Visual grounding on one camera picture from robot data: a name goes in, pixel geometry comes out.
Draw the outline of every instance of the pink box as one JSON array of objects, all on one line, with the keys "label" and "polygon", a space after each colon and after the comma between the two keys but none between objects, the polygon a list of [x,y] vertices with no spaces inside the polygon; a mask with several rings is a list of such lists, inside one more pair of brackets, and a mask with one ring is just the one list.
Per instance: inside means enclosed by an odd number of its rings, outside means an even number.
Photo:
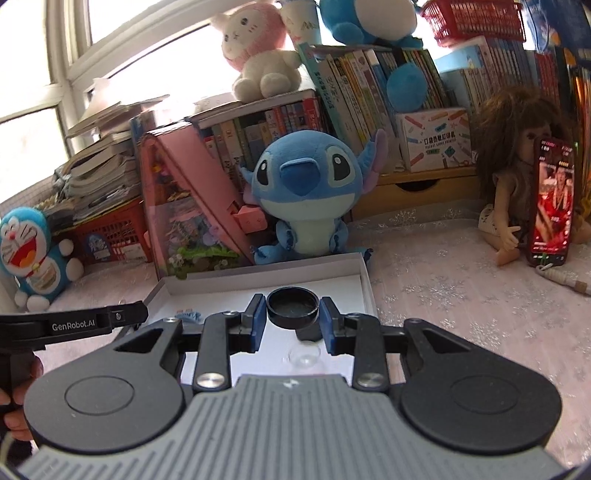
[{"label": "pink box", "polygon": [[235,215],[241,195],[187,122],[153,130],[140,146],[145,214],[158,278],[251,265]]}]

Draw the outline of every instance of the doraemon plush toy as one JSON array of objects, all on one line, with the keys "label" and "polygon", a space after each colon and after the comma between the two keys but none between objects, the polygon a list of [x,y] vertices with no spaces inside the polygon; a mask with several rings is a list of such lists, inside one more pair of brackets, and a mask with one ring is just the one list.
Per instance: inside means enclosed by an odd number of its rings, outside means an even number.
[{"label": "doraemon plush toy", "polygon": [[[417,28],[416,5],[410,0],[320,0],[320,15],[335,40],[346,45],[389,44],[422,48],[412,36]],[[397,112],[414,112],[427,97],[427,79],[414,63],[395,69],[387,84]]]},{"label": "doraemon plush toy", "polygon": [[19,207],[7,214],[0,222],[0,266],[20,284],[16,304],[26,305],[29,312],[47,310],[84,273],[80,260],[65,259],[73,250],[71,240],[51,246],[51,232],[39,210]]}]

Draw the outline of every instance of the red basket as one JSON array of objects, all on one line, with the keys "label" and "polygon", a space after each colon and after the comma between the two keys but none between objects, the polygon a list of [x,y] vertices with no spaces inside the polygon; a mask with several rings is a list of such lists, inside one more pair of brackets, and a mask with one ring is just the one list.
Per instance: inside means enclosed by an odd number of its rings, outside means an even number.
[{"label": "red basket", "polygon": [[78,247],[76,254],[86,265],[119,260],[151,262],[152,252],[144,238],[147,229],[143,200],[139,197],[77,225],[68,236],[73,237]]},{"label": "red basket", "polygon": [[430,0],[421,16],[440,47],[479,35],[525,42],[521,4],[513,0]]}]

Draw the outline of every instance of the doll hair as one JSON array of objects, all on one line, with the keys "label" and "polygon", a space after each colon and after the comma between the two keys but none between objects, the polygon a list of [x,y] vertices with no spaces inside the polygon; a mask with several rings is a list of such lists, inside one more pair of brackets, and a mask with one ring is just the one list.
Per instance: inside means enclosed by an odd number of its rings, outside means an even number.
[{"label": "doll hair", "polygon": [[493,174],[517,160],[519,133],[549,125],[552,136],[569,140],[569,132],[558,107],[528,87],[512,87],[488,99],[476,118],[474,146],[478,154],[476,174],[487,202],[495,198]]}]

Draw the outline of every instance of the blue plush toy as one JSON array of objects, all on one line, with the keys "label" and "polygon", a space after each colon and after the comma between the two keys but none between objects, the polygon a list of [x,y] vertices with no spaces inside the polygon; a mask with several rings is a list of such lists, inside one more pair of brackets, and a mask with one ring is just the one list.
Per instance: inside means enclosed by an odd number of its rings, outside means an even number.
[{"label": "blue plush toy", "polygon": [[[245,200],[279,219],[279,243],[257,248],[255,262],[347,252],[348,230],[341,217],[375,187],[387,156],[383,130],[359,158],[341,140],[313,130],[293,132],[269,145],[253,172],[242,170],[251,186]],[[369,258],[371,251],[362,252]]]},{"label": "blue plush toy", "polygon": [[[416,5],[410,0],[320,0],[320,15],[335,40],[346,45],[380,43],[422,48],[414,38]],[[397,112],[414,112],[427,97],[427,79],[414,63],[395,69],[388,78],[387,94]]]},{"label": "blue plush toy", "polygon": [[77,258],[66,261],[74,250],[71,240],[51,246],[51,232],[39,210],[19,207],[0,222],[0,267],[17,278],[20,289],[14,301],[30,312],[42,312],[84,268]]}]

